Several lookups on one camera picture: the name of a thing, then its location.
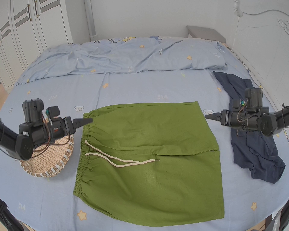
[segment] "nightstand top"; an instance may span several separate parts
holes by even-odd
[[[226,42],[226,39],[214,29],[196,26],[187,26],[187,28],[193,38],[203,38],[208,40]]]

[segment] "white headboard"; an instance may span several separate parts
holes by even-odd
[[[234,0],[233,9],[227,44],[280,110],[289,105],[289,1]]]

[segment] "dark blue garment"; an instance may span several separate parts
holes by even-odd
[[[253,88],[250,79],[242,79],[234,74],[213,72],[230,96],[229,110],[232,110],[233,99],[246,100],[245,89]],[[261,132],[244,132],[231,128],[231,144],[234,151],[234,163],[241,168],[248,168],[253,179],[276,183],[285,169],[283,160],[272,136]]]

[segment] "bed sheet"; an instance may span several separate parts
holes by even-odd
[[[227,70],[250,79],[242,63],[226,47],[219,45]],[[39,79],[17,85],[0,111],[3,123],[18,131],[24,122],[21,104],[26,99],[41,98],[45,107],[58,105],[60,116],[80,118],[85,112],[114,104],[193,102],[204,112],[228,109],[229,96],[212,74],[213,70],[183,69],[144,71],[139,73],[74,74]],[[269,101],[263,98],[264,106]],[[257,224],[288,199],[289,170],[276,184],[251,178],[248,169],[233,163],[230,128],[207,120],[220,147],[225,217],[203,223],[169,226],[137,226],[112,219],[87,206],[73,196],[79,161],[82,129],[75,133],[73,154],[65,168],[53,178],[36,178],[25,173],[19,161],[0,155],[0,197],[11,213],[37,231],[104,230],[104,231],[174,231],[174,230],[246,230]],[[285,134],[274,136],[279,155],[289,163]]]

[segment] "white drawstring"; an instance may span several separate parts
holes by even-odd
[[[143,162],[134,161],[134,160],[122,160],[122,159],[119,159],[117,157],[113,157],[113,156],[110,156],[109,154],[106,154],[105,152],[101,151],[100,149],[98,149],[98,148],[92,146],[91,144],[89,144],[87,142],[87,140],[85,140],[85,143],[87,145],[89,145],[90,147],[92,147],[93,149],[95,149],[96,151],[102,153],[103,155],[106,155],[109,158],[116,159],[116,160],[119,160],[119,161],[122,161],[122,162],[130,162],[130,164],[117,165],[117,164],[113,163],[111,160],[109,160],[106,156],[101,155],[100,153],[89,152],[89,153],[85,154],[86,156],[95,155],[95,156],[102,157],[102,158],[106,159],[109,163],[111,163],[113,166],[119,167],[119,168],[126,167],[126,166],[139,165],[139,164],[146,164],[146,163],[150,163],[150,162],[154,162],[154,161],[159,161],[159,160],[155,160],[155,159],[150,159],[150,160],[146,160],[146,161],[143,161]]]

